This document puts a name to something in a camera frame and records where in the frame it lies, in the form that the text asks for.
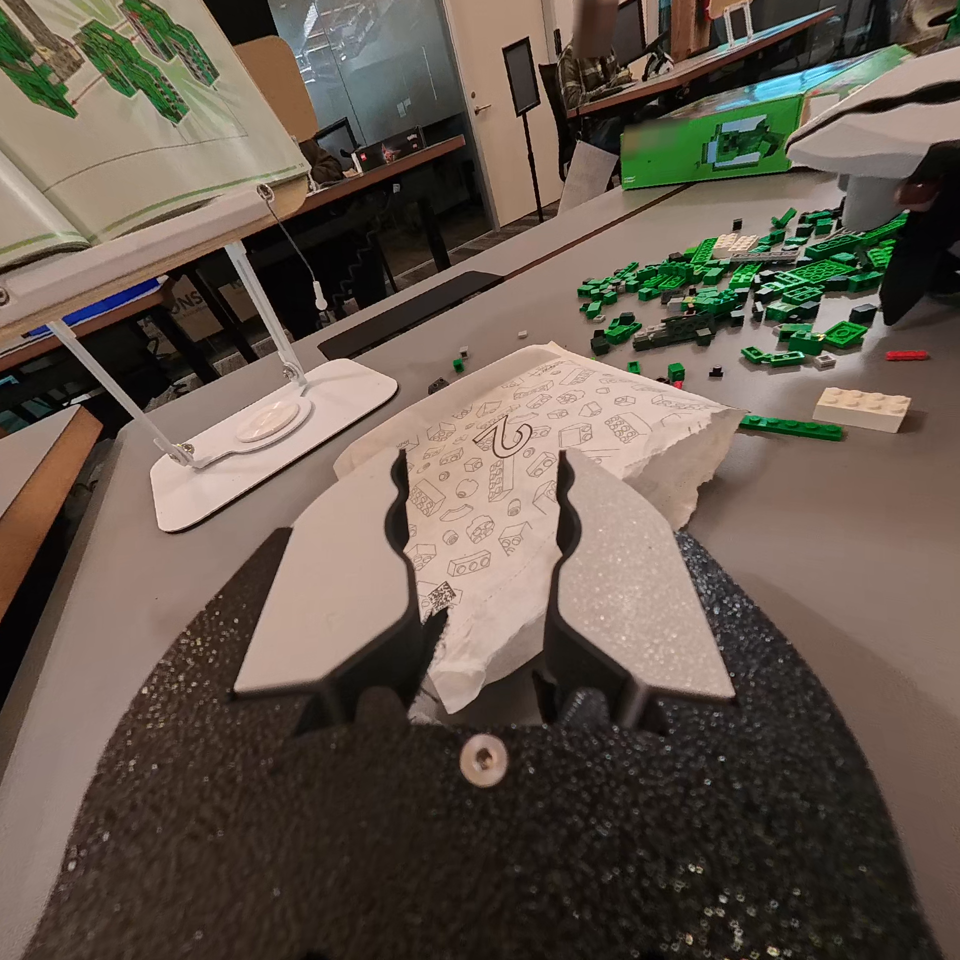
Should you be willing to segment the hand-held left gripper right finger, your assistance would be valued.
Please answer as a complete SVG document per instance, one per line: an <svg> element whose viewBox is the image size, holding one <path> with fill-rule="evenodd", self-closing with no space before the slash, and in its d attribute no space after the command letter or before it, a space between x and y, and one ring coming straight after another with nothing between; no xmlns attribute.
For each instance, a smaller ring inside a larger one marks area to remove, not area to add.
<svg viewBox="0 0 960 960"><path fill-rule="evenodd" d="M579 450L558 459L560 552L544 616L541 718L569 716L579 691L599 695L586 716L642 726L667 697L736 700L674 531L639 492Z"/></svg>

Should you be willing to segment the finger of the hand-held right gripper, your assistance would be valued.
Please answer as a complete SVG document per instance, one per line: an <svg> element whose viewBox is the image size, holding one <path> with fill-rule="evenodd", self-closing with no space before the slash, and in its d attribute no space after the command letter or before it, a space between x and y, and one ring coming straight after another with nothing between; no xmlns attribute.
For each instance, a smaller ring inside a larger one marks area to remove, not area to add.
<svg viewBox="0 0 960 960"><path fill-rule="evenodd" d="M844 226L958 205L959 53L908 59L793 133L792 162L833 174Z"/></svg>
<svg viewBox="0 0 960 960"><path fill-rule="evenodd" d="M896 184L894 204L908 214L880 289L888 327L924 296L958 292L959 144L932 145Z"/></svg>

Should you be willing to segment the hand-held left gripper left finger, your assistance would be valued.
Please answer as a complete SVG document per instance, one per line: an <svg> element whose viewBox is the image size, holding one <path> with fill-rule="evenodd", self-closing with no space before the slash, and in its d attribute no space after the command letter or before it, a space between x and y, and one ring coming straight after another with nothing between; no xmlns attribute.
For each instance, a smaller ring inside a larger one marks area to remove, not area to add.
<svg viewBox="0 0 960 960"><path fill-rule="evenodd" d="M352 721L385 689L408 713L448 621L447 598L418 594L403 449L388 448L330 486L296 519L246 649L241 700L308 694L319 721Z"/></svg>

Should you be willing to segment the pile of green toy bricks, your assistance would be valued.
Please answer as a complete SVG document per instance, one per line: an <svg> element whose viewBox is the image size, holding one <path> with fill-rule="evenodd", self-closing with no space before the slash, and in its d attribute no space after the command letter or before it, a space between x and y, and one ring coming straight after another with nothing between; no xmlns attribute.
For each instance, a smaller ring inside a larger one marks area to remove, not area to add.
<svg viewBox="0 0 960 960"><path fill-rule="evenodd" d="M584 279L576 297L593 324L594 357L629 344L638 354L681 344L710 346L722 326L768 325L776 346L747 345L741 357L755 366L834 364L830 350L862 347L881 307L855 304L843 318L817 331L827 295L878 294L908 212L865 231L847 228L844 205L799 213L789 208L764 235L734 230L708 237L659 262L632 261L601 277Z"/></svg>

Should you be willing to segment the brick-printed white paper bag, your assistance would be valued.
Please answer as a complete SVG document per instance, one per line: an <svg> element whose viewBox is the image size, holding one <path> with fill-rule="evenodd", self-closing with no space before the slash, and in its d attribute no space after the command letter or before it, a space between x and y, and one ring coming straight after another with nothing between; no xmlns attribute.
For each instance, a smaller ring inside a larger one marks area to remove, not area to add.
<svg viewBox="0 0 960 960"><path fill-rule="evenodd" d="M428 696L454 714L543 647L559 507L561 450L580 450L679 529L746 415L580 357L525 346L414 403L355 440L344 479L404 450L405 548L422 618L449 604Z"/></svg>

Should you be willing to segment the building instruction booklet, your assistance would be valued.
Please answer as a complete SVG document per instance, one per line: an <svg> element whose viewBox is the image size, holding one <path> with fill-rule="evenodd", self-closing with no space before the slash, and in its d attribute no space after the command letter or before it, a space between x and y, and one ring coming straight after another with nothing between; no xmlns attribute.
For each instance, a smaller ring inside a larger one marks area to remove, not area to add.
<svg viewBox="0 0 960 960"><path fill-rule="evenodd" d="M1 264L307 174L204 2L1 3Z"/></svg>

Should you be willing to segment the wood-edged office desk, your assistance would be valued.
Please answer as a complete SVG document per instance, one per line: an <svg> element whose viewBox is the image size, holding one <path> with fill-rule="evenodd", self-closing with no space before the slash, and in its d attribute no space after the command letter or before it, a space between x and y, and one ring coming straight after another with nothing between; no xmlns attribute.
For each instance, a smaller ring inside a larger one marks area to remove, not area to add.
<svg viewBox="0 0 960 960"><path fill-rule="evenodd" d="M14 601L102 429L93 414L75 406L2 438L2 616Z"/></svg>

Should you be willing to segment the green toy set box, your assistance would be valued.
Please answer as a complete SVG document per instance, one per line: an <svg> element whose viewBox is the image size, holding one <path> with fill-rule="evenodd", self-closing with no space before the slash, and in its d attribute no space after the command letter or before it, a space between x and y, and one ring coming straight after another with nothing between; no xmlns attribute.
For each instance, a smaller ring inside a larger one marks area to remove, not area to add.
<svg viewBox="0 0 960 960"><path fill-rule="evenodd" d="M914 54L891 45L870 54L770 78L688 103L628 127L621 139L625 190L780 174L787 139L811 119Z"/></svg>

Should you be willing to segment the white toy brick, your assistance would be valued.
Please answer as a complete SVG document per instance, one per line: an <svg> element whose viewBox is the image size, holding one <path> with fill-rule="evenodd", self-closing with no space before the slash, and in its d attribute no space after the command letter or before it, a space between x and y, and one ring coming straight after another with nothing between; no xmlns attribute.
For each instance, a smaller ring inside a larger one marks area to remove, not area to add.
<svg viewBox="0 0 960 960"><path fill-rule="evenodd" d="M910 405L911 397L902 394L827 387L817 400L812 420L895 434Z"/></svg>

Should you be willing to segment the white and wooden book stand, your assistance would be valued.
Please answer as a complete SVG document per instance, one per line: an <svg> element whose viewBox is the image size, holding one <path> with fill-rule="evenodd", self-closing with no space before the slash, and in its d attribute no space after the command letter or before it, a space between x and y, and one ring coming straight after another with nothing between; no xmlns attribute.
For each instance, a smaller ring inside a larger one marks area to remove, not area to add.
<svg viewBox="0 0 960 960"><path fill-rule="evenodd" d="M398 382L351 359L305 370L251 266L242 239L280 213L280 192L246 185L188 213L76 253L20 268L2 280L2 328L48 327L161 452L150 469L157 526L175 534L205 521L306 453L389 402ZM277 347L287 383L258 402L175 442L144 413L64 322L101 299L224 248Z"/></svg>

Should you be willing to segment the long green plate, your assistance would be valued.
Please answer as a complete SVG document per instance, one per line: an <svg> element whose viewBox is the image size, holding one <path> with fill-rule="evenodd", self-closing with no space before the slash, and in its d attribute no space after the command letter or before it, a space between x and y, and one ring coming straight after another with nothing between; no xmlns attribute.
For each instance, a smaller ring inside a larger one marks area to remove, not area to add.
<svg viewBox="0 0 960 960"><path fill-rule="evenodd" d="M773 434L779 436L807 438L827 442L841 442L845 438L844 428L838 424L816 421L803 421L794 418L745 415L738 428L748 432Z"/></svg>

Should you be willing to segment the white paper sheet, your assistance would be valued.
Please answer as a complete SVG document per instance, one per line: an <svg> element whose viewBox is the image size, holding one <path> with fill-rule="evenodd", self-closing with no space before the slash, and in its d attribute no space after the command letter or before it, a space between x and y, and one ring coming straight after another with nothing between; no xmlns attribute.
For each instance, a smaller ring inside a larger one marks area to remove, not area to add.
<svg viewBox="0 0 960 960"><path fill-rule="evenodd" d="M618 162L618 153L578 140L563 182L557 216L560 217L605 193Z"/></svg>

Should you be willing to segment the cardboard box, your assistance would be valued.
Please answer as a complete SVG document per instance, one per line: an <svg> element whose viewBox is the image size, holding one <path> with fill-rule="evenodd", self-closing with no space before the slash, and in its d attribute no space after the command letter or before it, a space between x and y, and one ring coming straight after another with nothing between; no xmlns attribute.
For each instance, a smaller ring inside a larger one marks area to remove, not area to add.
<svg viewBox="0 0 960 960"><path fill-rule="evenodd" d="M218 294L239 322L255 316L257 311L241 281L235 280L222 285ZM172 298L172 305L169 307L171 316L192 341L200 342L222 330L219 321L189 276L184 274L174 283Z"/></svg>

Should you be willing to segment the black framed sign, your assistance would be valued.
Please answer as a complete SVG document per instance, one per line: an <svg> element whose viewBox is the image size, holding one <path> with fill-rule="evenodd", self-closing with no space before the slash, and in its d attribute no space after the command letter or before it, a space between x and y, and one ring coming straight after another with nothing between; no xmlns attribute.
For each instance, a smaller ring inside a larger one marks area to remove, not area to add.
<svg viewBox="0 0 960 960"><path fill-rule="evenodd" d="M526 36L510 43L502 49L502 54L507 72L510 99L514 114L522 121L527 162L530 169L534 192L535 211L538 222L542 224L545 222L544 209L539 188L536 162L534 158L532 136L527 116L542 102L538 81L536 79L531 38Z"/></svg>

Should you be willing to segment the wooden book stand board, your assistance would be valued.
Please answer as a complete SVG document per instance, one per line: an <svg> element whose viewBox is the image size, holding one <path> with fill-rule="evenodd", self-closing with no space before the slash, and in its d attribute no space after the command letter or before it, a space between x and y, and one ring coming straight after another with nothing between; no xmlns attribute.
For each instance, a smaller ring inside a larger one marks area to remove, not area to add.
<svg viewBox="0 0 960 960"><path fill-rule="evenodd" d="M235 44L233 51L287 134L298 143L312 139L319 131L317 116L289 44L268 35Z"/></svg>

